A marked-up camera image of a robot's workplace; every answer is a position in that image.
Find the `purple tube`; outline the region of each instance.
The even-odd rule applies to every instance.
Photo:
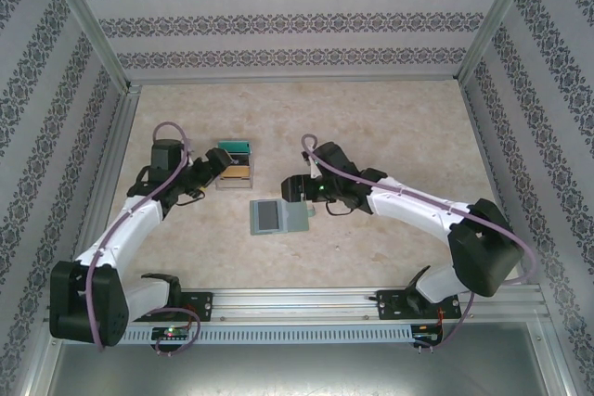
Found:
[[[517,278],[511,278],[509,280],[505,280],[503,282],[504,285],[512,285],[515,283],[522,283],[523,281],[527,280],[528,278],[530,278],[532,275],[535,274],[535,272],[536,272],[536,255],[535,255],[534,251],[526,243],[524,243],[518,236],[516,236],[512,232],[508,231],[506,228],[501,227],[498,224],[493,224],[481,217],[472,215],[471,213],[468,213],[465,211],[460,211],[455,208],[450,208],[449,206],[447,206],[444,203],[435,201],[431,198],[424,197],[423,195],[412,192],[411,190],[393,187],[391,185],[381,185],[379,183],[375,183],[373,181],[369,181],[369,180],[366,180],[363,178],[359,178],[358,176],[351,175],[350,173],[339,171],[335,167],[332,167],[329,164],[327,164],[324,160],[321,160],[313,152],[313,150],[307,146],[307,144],[305,143],[305,140],[309,139],[309,138],[314,140],[313,148],[316,148],[317,136],[315,136],[314,134],[304,134],[301,137],[301,144],[303,146],[303,150],[305,150],[307,155],[309,155],[312,159],[314,159],[319,165],[321,165],[325,169],[328,169],[330,172],[336,173],[337,175],[340,175],[343,178],[347,178],[349,180],[356,181],[363,185],[369,185],[371,187],[377,187],[378,189],[387,190],[389,192],[395,192],[396,194],[399,194],[399,195],[408,195],[409,197],[416,198],[419,201],[423,201],[424,203],[431,204],[434,207],[441,209],[442,211],[449,211],[449,212],[455,213],[456,215],[459,215],[460,217],[468,218],[469,220],[473,220],[474,222],[476,222],[478,224],[481,224],[485,227],[488,227],[489,229],[493,229],[494,231],[499,232],[501,235],[506,236],[511,241],[513,241],[515,244],[517,244],[520,248],[523,249],[523,251],[526,253],[528,258],[530,259],[530,270],[527,273],[525,273],[524,275],[521,275]]]
[[[456,326],[454,326],[454,328],[452,328],[452,330],[449,332],[447,337],[445,339],[443,339],[438,345],[433,347],[435,350],[442,348],[454,337],[454,335],[458,332],[458,330],[460,329],[460,327],[466,320],[466,317],[468,317],[468,313],[471,311],[471,306],[473,303],[474,303],[474,293],[471,292],[471,297],[468,299],[468,305],[466,305],[466,309],[464,310],[464,313],[462,313],[460,320],[458,320],[458,323],[456,324]]]
[[[91,264],[89,264],[89,269],[88,269],[88,271],[86,273],[86,280],[84,282],[84,290],[85,290],[85,298],[86,298],[86,310],[87,310],[88,315],[89,315],[89,325],[91,326],[91,335],[93,336],[93,341],[97,345],[99,351],[103,351],[103,345],[101,344],[101,337],[99,335],[99,328],[97,326],[97,319],[96,319],[96,316],[95,316],[95,306],[94,306],[94,303],[93,303],[93,274],[95,273],[95,268],[97,266],[97,263],[99,261],[99,258],[103,255],[103,251],[105,250],[105,247],[107,246],[107,244],[110,241],[111,237],[113,236],[113,234],[115,234],[115,232],[123,224],[123,222],[125,222],[128,218],[130,218],[130,216],[132,215],[132,213],[134,213],[135,211],[137,211],[138,209],[140,209],[142,206],[144,206],[145,203],[147,203],[154,196],[156,196],[158,193],[160,193],[165,187],[167,187],[168,185],[170,185],[171,182],[177,177],[177,175],[180,172],[182,172],[182,169],[184,169],[184,167],[186,167],[186,164],[187,164],[188,141],[187,141],[186,133],[184,132],[184,129],[182,129],[175,122],[166,121],[166,122],[162,122],[157,127],[155,127],[155,130],[152,133],[152,140],[153,140],[153,142],[157,139],[157,132],[162,127],[164,127],[166,125],[172,126],[175,129],[177,129],[177,131],[182,136],[182,141],[184,142],[184,150],[182,152],[182,160],[181,160],[181,162],[179,163],[179,165],[175,169],[174,173],[169,178],[167,178],[167,180],[162,185],[160,185],[155,190],[153,190],[150,194],[148,194],[146,197],[144,197],[140,201],[138,201],[132,207],[132,209],[130,210],[130,212],[122,215],[113,224],[113,226],[110,228],[110,230],[108,231],[108,233],[101,240],[101,243],[99,243],[99,247],[95,251],[95,255],[93,256],[93,259],[91,260]]]
[[[175,356],[176,354],[179,354],[180,352],[187,350],[191,345],[196,343],[196,340],[198,340],[198,336],[200,335],[200,318],[198,317],[198,315],[196,313],[194,313],[191,310],[187,310],[186,308],[157,308],[156,310],[152,310],[149,314],[157,314],[157,313],[186,313],[190,317],[194,317],[194,320],[196,320],[196,333],[194,333],[194,336],[192,336],[192,339],[190,339],[189,342],[185,343],[184,345],[182,345],[175,351],[165,352],[165,351],[159,350],[159,344],[161,343],[161,338],[157,339],[157,343],[155,343],[155,351],[157,352],[158,355],[167,356],[167,357]]]

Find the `glass panel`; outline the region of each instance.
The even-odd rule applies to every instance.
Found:
[[[169,359],[150,347],[62,348],[49,394],[547,394],[525,324],[468,324],[442,350],[408,345],[197,345]]]

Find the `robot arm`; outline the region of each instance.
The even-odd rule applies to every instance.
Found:
[[[128,199],[118,217],[129,214],[111,235],[99,258],[93,275],[93,302],[103,345],[113,346],[122,337],[129,321],[157,308],[177,307],[181,298],[179,279],[172,275],[148,274],[124,289],[121,277],[130,261],[150,232],[167,216],[180,195],[194,200],[203,198],[207,187],[231,163],[220,148],[206,153],[206,161],[198,158],[187,165],[177,177],[152,199],[132,213],[131,209],[162,185],[182,161],[183,144],[172,139],[153,143],[150,165],[144,167],[128,190]],[[50,277],[50,331],[60,339],[93,342],[84,290],[86,273],[99,244],[115,225],[74,262],[59,262]]]
[[[452,212],[453,209],[469,212],[510,230],[505,218],[491,201],[479,199],[475,204],[449,201],[402,185],[385,172],[375,169],[360,172],[341,148],[331,142],[318,147],[314,154],[342,172],[379,185],[407,189],[421,197],[439,201],[449,209],[443,211],[403,193],[340,177],[316,165],[305,152],[303,158],[310,164],[312,173],[294,175],[281,186],[282,196],[287,201],[339,200],[351,210],[391,217],[417,226],[446,243],[452,262],[423,268],[407,287],[406,305],[419,315],[422,315],[428,304],[438,303],[459,292],[470,290],[480,296],[493,296],[523,255],[518,246],[500,233]]]

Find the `aluminum frame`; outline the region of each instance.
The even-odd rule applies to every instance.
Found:
[[[377,303],[368,297],[377,287],[353,288],[268,288],[268,289],[189,289],[213,293],[213,316],[205,327],[235,327],[270,330],[282,326],[285,331],[303,329],[304,326],[364,326],[381,328],[434,323],[433,319],[382,321]],[[461,308],[468,304],[468,294],[460,295]],[[34,348],[31,365],[24,378],[20,396],[46,396],[50,389],[60,349],[76,343],[53,339],[45,319]],[[456,320],[446,320],[452,325]],[[502,287],[492,298],[477,297],[466,323],[488,324],[501,322],[526,323],[533,348],[551,396],[575,396],[575,386],[563,359],[561,345],[549,318],[549,309],[539,285]],[[168,326],[166,323],[132,323],[129,330],[141,327]],[[223,344],[232,344],[226,339]],[[122,344],[146,346],[149,341],[125,340]]]
[[[491,42],[491,38],[497,31],[499,24],[513,4],[513,0],[495,0],[489,12],[486,14],[479,31],[472,40],[471,46],[466,52],[466,56],[460,64],[455,78],[460,85],[466,84],[472,75],[472,71],[481,60],[485,49]]]
[[[130,80],[87,1],[66,0],[66,2],[91,42],[93,49],[97,52],[103,66],[110,74],[118,92],[127,93]]]

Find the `small box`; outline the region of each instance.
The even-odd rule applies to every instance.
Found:
[[[250,233],[253,236],[309,230],[307,203],[284,199],[250,201]]]
[[[231,165],[216,179],[216,188],[218,190],[252,189],[253,159],[250,142],[226,140],[219,141],[217,146],[226,150],[232,161]]]

